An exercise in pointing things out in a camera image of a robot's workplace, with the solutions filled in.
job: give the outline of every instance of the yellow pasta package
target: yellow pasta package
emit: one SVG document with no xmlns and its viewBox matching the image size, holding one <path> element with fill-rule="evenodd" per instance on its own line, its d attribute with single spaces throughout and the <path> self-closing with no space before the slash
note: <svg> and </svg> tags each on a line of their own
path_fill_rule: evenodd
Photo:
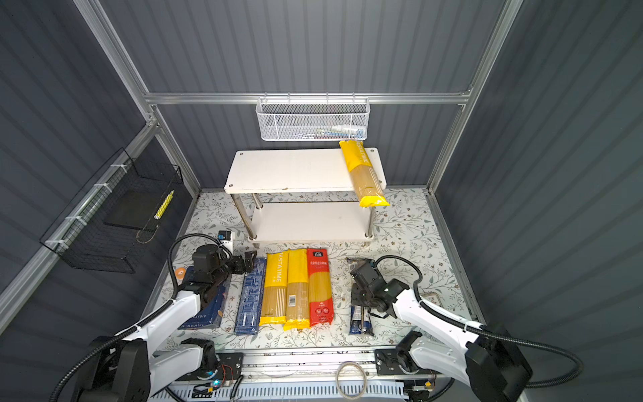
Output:
<svg viewBox="0 0 643 402">
<path fill-rule="evenodd" d="M 308 290 L 311 305 L 311 326 L 331 324 L 335 312 L 332 307 L 331 272 L 328 253 L 324 249 L 308 249 Z"/>
<path fill-rule="evenodd" d="M 363 143 L 355 140 L 340 141 L 340 147 L 349 169 L 350 180 L 359 198 L 359 206 L 390 205 L 384 198 L 382 186 L 379 185 L 379 179 Z"/>
<path fill-rule="evenodd" d="M 264 301 L 259 325 L 285 323 L 285 291 L 288 279 L 288 251 L 268 254 Z"/>
<path fill-rule="evenodd" d="M 308 305 L 308 258 L 306 249 L 291 250 L 288 255 L 284 331 L 311 327 Z"/>
</svg>

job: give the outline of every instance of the black cable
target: black cable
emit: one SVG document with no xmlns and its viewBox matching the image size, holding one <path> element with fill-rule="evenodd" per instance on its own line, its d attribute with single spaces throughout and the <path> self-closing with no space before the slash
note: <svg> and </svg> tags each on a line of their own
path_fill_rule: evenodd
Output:
<svg viewBox="0 0 643 402">
<path fill-rule="evenodd" d="M 389 315 L 388 313 L 387 313 L 387 314 L 384 314 L 383 316 L 382 316 L 382 315 L 377 315 L 377 314 L 373 314 L 373 313 L 371 313 L 370 311 L 368 312 L 368 314 L 369 314 L 371 317 L 375 317 L 375 318 L 382 318 L 382 319 L 384 319 L 384 318 L 388 317 L 388 315 Z"/>
<path fill-rule="evenodd" d="M 375 261 L 374 265 L 377 266 L 377 264 L 379 264 L 380 261 L 382 261 L 383 259 L 389 259 L 389 258 L 404 261 L 409 266 L 411 266 L 415 270 L 415 272 L 417 272 L 419 278 L 415 282 L 413 282 L 413 292 L 415 293 L 416 299 L 418 300 L 420 306 L 422 306 L 423 309 L 427 310 L 430 314 L 436 316 L 437 318 L 440 318 L 442 321 L 445 321 L 451 325 L 455 325 L 456 327 L 461 328 L 463 330 L 467 330 L 470 333 L 474 333 L 479 336 L 484 336 L 485 338 L 495 339 L 503 342 L 515 343 L 516 345 L 519 345 L 519 346 L 525 346 L 533 349 L 540 349 L 542 351 L 559 354 L 574 362 L 575 367 L 572 370 L 568 371 L 567 373 L 563 374 L 562 376 L 558 376 L 550 379 L 544 379 L 541 381 L 530 381 L 525 385 L 525 388 L 545 388 L 545 387 L 553 387 L 555 385 L 564 384 L 578 377 L 583 372 L 583 369 L 584 369 L 583 361 L 570 351 L 566 351 L 560 347 L 547 345 L 546 343 L 533 342 L 533 341 L 513 338 L 511 336 L 492 333 L 489 331 L 485 331 L 483 329 L 470 327 L 468 325 L 465 326 L 464 323 L 459 322 L 458 320 L 454 320 L 451 317 L 440 314 L 438 311 L 432 309 L 426 303 L 421 301 L 422 298 L 420 297 L 420 291 L 418 290 L 417 284 L 420 283 L 420 281 L 422 280 L 422 272 L 420 272 L 420 269 L 414 263 L 402 257 L 398 257 L 396 255 L 384 255 L 378 258 L 377 261 Z"/>
<path fill-rule="evenodd" d="M 166 385 L 166 386 L 165 386 L 165 388 L 164 388 L 164 390 L 165 390 L 165 392 L 167 392 L 167 394 L 168 394 L 172 399 L 174 399 L 176 402 L 185 402 L 185 400 L 184 400 L 183 398 L 181 398 L 180 396 L 178 396 L 178 395 L 177 395 L 173 390 L 171 390 L 171 389 L 170 389 L 170 386 L 169 386 L 169 385 Z"/>
<path fill-rule="evenodd" d="M 427 398 L 426 400 L 421 401 L 421 402 L 432 402 L 432 401 L 435 401 L 436 399 L 438 399 L 439 397 L 441 397 L 442 395 L 444 395 L 444 393 L 445 393 L 445 392 L 447 392 L 447 391 L 449 390 L 449 388 L 451 388 L 451 386 L 453 386 L 453 383 L 454 383 L 454 382 L 455 382 L 455 379 L 451 378 L 451 379 L 449 380 L 449 382 L 447 383 L 447 385 L 445 385 L 445 386 L 444 386 L 444 388 L 442 388 L 442 389 L 441 389 L 441 390 L 439 390 L 438 392 L 432 392 L 432 394 L 433 394 L 433 395 L 431 395 L 429 398 Z"/>
<path fill-rule="evenodd" d="M 239 378 L 237 378 L 237 382 L 232 386 L 232 391 L 230 391 L 230 400 L 233 400 L 234 397 L 237 395 L 237 389 L 239 388 L 239 385 L 241 385 L 242 379 L 243 379 L 243 374 L 239 374 Z"/>
<path fill-rule="evenodd" d="M 155 312 L 150 314 L 149 316 L 145 317 L 143 320 L 139 321 L 136 323 L 136 325 L 133 325 L 132 327 L 126 329 L 122 333 L 113 336 L 112 338 L 108 339 L 103 343 L 102 345 L 97 346 L 94 348 L 91 352 L 87 353 L 85 357 L 80 359 L 78 363 L 74 364 L 72 368 L 67 371 L 67 374 L 65 374 L 58 384 L 54 387 L 53 391 L 51 391 L 51 395 L 49 396 L 49 402 L 57 402 L 58 398 L 60 397 L 60 393 L 62 392 L 62 389 L 67 385 L 69 380 L 73 377 L 74 374 L 89 360 L 93 359 L 96 355 L 100 354 L 102 351 L 106 349 L 110 349 L 113 345 L 115 345 L 118 341 L 123 340 L 123 338 L 133 334 L 136 332 L 137 327 L 143 327 L 147 325 L 150 321 L 158 317 L 162 312 L 167 310 L 173 303 L 174 299 L 176 299 L 176 295 L 179 293 L 179 284 L 178 281 L 176 280 L 176 274 L 174 273 L 174 270 L 172 269 L 172 252 L 174 251 L 174 247 L 176 247 L 177 244 L 179 244 L 182 240 L 187 239 L 189 237 L 205 237 L 208 240 L 213 241 L 216 245 L 218 245 L 223 253 L 225 254 L 225 257 L 223 258 L 224 260 L 229 260 L 232 254 L 228 249 L 226 249 L 220 240 L 216 239 L 215 237 L 212 237 L 210 235 L 206 235 L 203 233 L 190 233 L 187 235 L 183 235 L 176 239 L 172 245 L 170 246 L 168 253 L 167 253 L 167 269 L 170 272 L 170 279 L 172 280 L 172 297 L 170 297 L 170 300 L 166 301 L 161 307 L 156 309 Z"/>
</svg>

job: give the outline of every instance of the aluminum frame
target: aluminum frame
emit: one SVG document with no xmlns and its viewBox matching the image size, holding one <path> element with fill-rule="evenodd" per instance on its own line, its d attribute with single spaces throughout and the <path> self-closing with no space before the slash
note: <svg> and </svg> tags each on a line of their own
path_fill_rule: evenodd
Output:
<svg viewBox="0 0 643 402">
<path fill-rule="evenodd" d="M 444 347 L 434 341 L 432 344 Z M 426 379 L 425 374 L 400 374 L 380 376 L 377 374 L 376 349 L 394 349 L 393 345 L 308 347 L 296 349 L 233 349 L 225 352 L 242 352 L 242 373 L 249 382 L 299 382 L 334 380 L 339 366 L 346 361 L 358 363 L 368 379 L 400 380 Z M 361 379 L 357 370 L 347 368 L 343 379 Z"/>
<path fill-rule="evenodd" d="M 173 165 L 181 167 L 185 187 L 187 187 L 192 197 L 198 196 L 201 191 L 199 180 L 172 135 L 172 131 L 170 131 L 161 112 L 145 100 L 145 95 L 149 90 L 143 78 L 138 73 L 134 62 L 127 53 L 125 45 L 123 45 L 123 42 L 120 40 L 114 26 L 109 21 L 107 13 L 105 13 L 100 1 L 73 1 L 118 76 L 121 78 L 123 85 L 125 85 L 125 88 L 127 88 L 127 91 L 132 96 L 138 110 L 146 120 L 155 120 L 161 125 L 163 132 L 156 136 L 157 141 L 161 144 L 170 162 Z"/>
<path fill-rule="evenodd" d="M 432 194 L 435 193 L 440 185 L 440 181 L 442 180 L 444 172 L 449 165 L 449 161 L 453 156 L 455 147 L 458 145 L 460 137 L 462 137 L 462 133 L 467 127 L 471 113 L 480 98 L 480 94 L 487 83 L 489 75 L 491 75 L 491 70 L 496 64 L 502 45 L 505 43 L 505 39 L 507 39 L 509 30 L 516 20 L 516 16 L 518 15 L 518 11 L 520 10 L 522 3 L 523 0 L 506 0 L 502 8 L 500 16 L 498 17 L 498 22 L 494 27 L 491 38 L 487 43 L 487 47 L 480 59 L 476 73 L 473 76 L 473 80 L 471 81 L 469 101 L 462 107 L 451 126 L 451 130 L 442 146 L 438 160 L 433 167 L 433 172 L 431 172 L 429 181 L 426 184 L 429 192 Z"/>
<path fill-rule="evenodd" d="M 469 308 L 471 319 L 482 324 L 486 324 L 484 316 L 482 315 L 482 310 L 480 310 L 478 300 L 473 293 L 469 277 L 464 270 L 464 265 L 462 265 L 462 260 L 460 260 L 460 254 L 453 242 L 451 232 L 446 224 L 444 215 L 442 215 L 442 210 L 440 209 L 440 205 L 438 204 L 435 194 L 426 194 L 426 202 L 429 204 L 429 210 L 431 210 L 431 215 L 435 221 L 435 227 L 438 229 L 438 233 L 440 233 L 442 244 L 444 245 L 447 257 L 449 257 L 449 261 L 451 262 L 453 274 L 460 285 L 460 290 L 462 290 L 464 301 Z"/>
<path fill-rule="evenodd" d="M 158 129 L 159 127 L 155 120 L 145 124 L 136 137 L 134 137 L 133 141 L 130 142 L 127 148 L 125 148 L 125 152 L 121 152 L 116 160 L 114 160 L 113 164 L 105 171 L 105 173 L 102 174 L 102 176 L 100 176 L 100 178 L 98 178 L 96 183 L 105 183 L 118 169 L 120 169 L 117 165 L 125 163 L 129 156 L 132 158 L 139 156 L 147 144 L 149 144 L 156 135 Z M 79 211 L 87 206 L 99 190 L 99 186 L 92 186 L 91 190 L 85 194 L 69 215 L 78 215 Z M 71 221 L 69 219 L 64 220 L 53 232 L 50 239 L 60 238 L 60 236 L 67 231 L 70 224 Z M 45 246 L 41 246 L 18 275 L 16 275 L 11 283 L 9 283 L 5 288 L 0 295 L 0 334 L 9 326 L 9 323 L 14 319 L 16 314 L 24 306 L 38 286 L 40 286 L 59 259 L 60 258 L 56 253 L 52 252 Z"/>
<path fill-rule="evenodd" d="M 378 105 L 464 105 L 469 102 L 469 93 L 149 93 L 144 99 L 152 105 L 256 105 L 260 99 L 285 104 L 349 104 L 368 100 Z"/>
</svg>

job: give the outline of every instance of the table surface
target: table surface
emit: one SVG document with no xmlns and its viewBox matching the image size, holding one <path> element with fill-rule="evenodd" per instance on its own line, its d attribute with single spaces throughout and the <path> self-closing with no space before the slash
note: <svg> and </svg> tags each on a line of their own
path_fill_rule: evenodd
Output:
<svg viewBox="0 0 643 402">
<path fill-rule="evenodd" d="M 377 148 L 366 148 L 373 169 L 386 188 Z M 344 155 L 334 149 L 238 151 L 230 167 L 228 194 L 353 191 Z"/>
<path fill-rule="evenodd" d="M 462 315 L 464 318 L 469 318 L 462 291 L 451 269 L 451 264 L 429 211 L 426 202 L 426 189 L 388 189 L 385 190 L 385 196 L 391 206 L 375 208 L 375 238 L 369 247 L 363 247 L 362 242 L 318 242 L 313 244 L 261 244 L 260 248 L 256 249 L 253 246 L 253 241 L 248 239 L 230 196 L 221 192 L 203 193 L 197 202 L 187 232 L 217 233 L 219 230 L 233 230 L 237 236 L 234 244 L 234 254 L 236 255 L 242 255 L 249 250 L 257 250 L 259 256 L 265 257 L 267 253 L 276 253 L 287 249 L 325 248 L 329 254 L 335 318 L 332 325 L 315 325 L 302 332 L 298 332 L 296 329 L 284 331 L 281 325 L 265 325 L 260 327 L 256 336 L 237 336 L 234 334 L 234 327 L 243 276 L 233 275 L 221 327 L 178 330 L 165 341 L 160 349 L 169 350 L 188 338 L 212 340 L 218 351 L 397 345 L 414 326 L 392 317 L 385 320 L 374 319 L 375 336 L 349 334 L 352 278 L 346 261 L 347 257 L 376 259 L 382 255 L 392 254 L 410 259 L 418 265 L 424 277 L 419 284 L 420 292 L 422 294 L 435 292 L 443 307 Z M 268 203 L 357 201 L 354 192 L 261 194 L 259 197 L 264 205 L 268 205 Z M 247 206 L 249 214 L 254 214 L 257 210 L 252 205 L 251 196 L 249 194 L 241 195 L 241 198 Z M 183 241 L 178 247 L 174 267 L 192 265 L 194 250 L 207 242 L 207 240 L 198 237 Z M 410 285 L 417 278 L 417 274 L 411 267 L 401 264 L 397 260 L 383 260 L 379 269 L 387 280 L 397 278 Z M 161 296 L 157 299 L 157 306 L 164 303 L 172 294 L 172 283 L 165 271 L 163 277 L 166 281 Z"/>
</svg>

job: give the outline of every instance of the lower shelf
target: lower shelf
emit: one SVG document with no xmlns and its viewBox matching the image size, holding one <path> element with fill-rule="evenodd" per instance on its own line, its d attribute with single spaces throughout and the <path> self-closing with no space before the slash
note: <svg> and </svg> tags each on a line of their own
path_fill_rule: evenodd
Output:
<svg viewBox="0 0 643 402">
<path fill-rule="evenodd" d="M 264 204 L 252 217 L 253 242 L 370 242 L 369 217 L 370 209 L 357 202 Z"/>
</svg>

